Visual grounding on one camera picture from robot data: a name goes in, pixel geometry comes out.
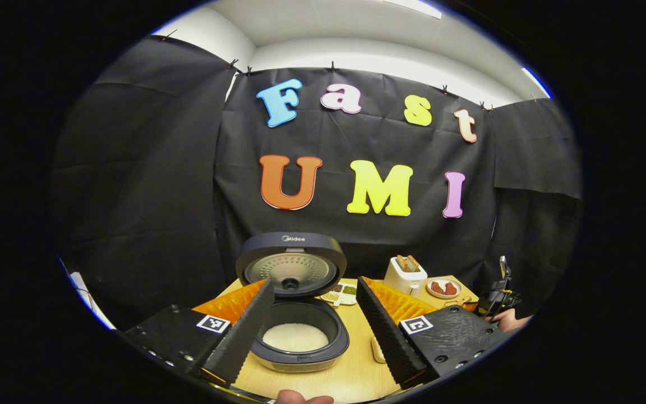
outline white wall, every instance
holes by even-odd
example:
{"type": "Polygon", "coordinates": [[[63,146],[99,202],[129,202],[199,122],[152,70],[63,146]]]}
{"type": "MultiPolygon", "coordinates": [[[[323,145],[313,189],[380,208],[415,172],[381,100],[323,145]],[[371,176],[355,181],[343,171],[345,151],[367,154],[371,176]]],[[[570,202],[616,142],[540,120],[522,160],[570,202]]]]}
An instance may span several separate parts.
{"type": "Polygon", "coordinates": [[[168,35],[206,49],[224,61],[239,59],[236,67],[246,71],[256,46],[225,16],[208,7],[198,7],[159,28],[152,34],[168,35]]]}
{"type": "Polygon", "coordinates": [[[257,48],[254,71],[279,67],[335,67],[380,72],[448,91],[485,107],[502,107],[523,100],[495,79],[440,54],[369,39],[316,38],[257,48]]]}

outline human hand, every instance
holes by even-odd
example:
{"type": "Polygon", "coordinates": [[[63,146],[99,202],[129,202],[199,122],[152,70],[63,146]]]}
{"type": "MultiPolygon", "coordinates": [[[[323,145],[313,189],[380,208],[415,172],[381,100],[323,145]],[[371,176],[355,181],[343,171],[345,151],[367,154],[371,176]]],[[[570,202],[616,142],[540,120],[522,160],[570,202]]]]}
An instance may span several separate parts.
{"type": "MultiPolygon", "coordinates": [[[[515,309],[507,309],[502,313],[495,315],[492,318],[493,322],[500,320],[500,324],[497,325],[502,332],[511,332],[511,330],[522,327],[523,325],[528,324],[528,321],[532,316],[525,317],[524,319],[517,319],[515,317],[515,309]]],[[[486,322],[490,322],[490,317],[485,317],[486,322]]]]}
{"type": "Polygon", "coordinates": [[[306,401],[302,394],[292,389],[282,389],[276,399],[276,404],[333,404],[333,397],[318,396],[306,401]]]}

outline ceiling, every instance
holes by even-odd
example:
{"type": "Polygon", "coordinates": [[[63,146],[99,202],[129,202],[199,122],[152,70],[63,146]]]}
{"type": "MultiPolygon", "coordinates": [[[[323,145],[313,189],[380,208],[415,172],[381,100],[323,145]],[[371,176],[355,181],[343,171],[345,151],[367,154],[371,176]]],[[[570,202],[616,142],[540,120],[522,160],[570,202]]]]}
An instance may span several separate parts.
{"type": "Polygon", "coordinates": [[[446,10],[438,20],[383,0],[218,0],[208,7],[234,23],[257,47],[294,39],[374,39],[455,59],[523,99],[546,97],[512,54],[446,10]]]}

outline blue letter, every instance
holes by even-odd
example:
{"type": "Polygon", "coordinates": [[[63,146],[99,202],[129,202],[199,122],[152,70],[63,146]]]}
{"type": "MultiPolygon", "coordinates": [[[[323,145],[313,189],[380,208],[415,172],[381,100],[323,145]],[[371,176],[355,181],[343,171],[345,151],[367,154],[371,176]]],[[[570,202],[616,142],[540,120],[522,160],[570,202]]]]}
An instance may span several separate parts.
{"type": "Polygon", "coordinates": [[[303,87],[300,80],[290,79],[281,84],[276,84],[265,90],[261,90],[256,97],[264,100],[267,110],[269,110],[269,127],[279,126],[281,123],[286,123],[296,117],[296,112],[291,111],[285,105],[290,104],[291,107],[298,105],[298,95],[294,90],[303,87]]]}

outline rice cooker lid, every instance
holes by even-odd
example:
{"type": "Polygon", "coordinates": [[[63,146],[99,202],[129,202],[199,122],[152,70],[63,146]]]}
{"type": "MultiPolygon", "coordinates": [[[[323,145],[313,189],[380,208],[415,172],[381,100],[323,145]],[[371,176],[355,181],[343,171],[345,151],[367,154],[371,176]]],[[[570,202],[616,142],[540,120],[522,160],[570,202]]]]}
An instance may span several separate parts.
{"type": "Polygon", "coordinates": [[[261,233],[246,240],[236,261],[241,283],[270,278],[280,299],[321,296],[343,277],[346,258],[338,242],[318,233],[261,233]]]}

